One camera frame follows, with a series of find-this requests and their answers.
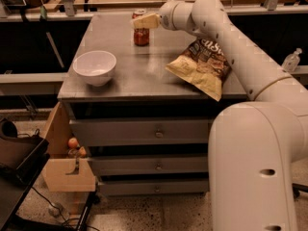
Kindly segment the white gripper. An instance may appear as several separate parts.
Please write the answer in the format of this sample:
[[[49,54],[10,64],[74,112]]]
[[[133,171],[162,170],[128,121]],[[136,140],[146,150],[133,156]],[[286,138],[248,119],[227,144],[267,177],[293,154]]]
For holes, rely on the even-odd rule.
[[[134,29],[155,29],[161,25],[168,30],[190,32],[194,23],[192,20],[193,3],[178,0],[167,0],[157,13],[147,13],[131,20]]]

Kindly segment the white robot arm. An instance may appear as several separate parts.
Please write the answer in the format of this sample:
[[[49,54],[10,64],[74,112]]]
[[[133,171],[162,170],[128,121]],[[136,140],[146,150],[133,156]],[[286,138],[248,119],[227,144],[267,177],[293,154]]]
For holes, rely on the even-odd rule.
[[[211,127],[213,230],[297,231],[292,163],[308,154],[308,90],[230,21],[219,0],[168,0],[131,24],[215,39],[248,96]]]

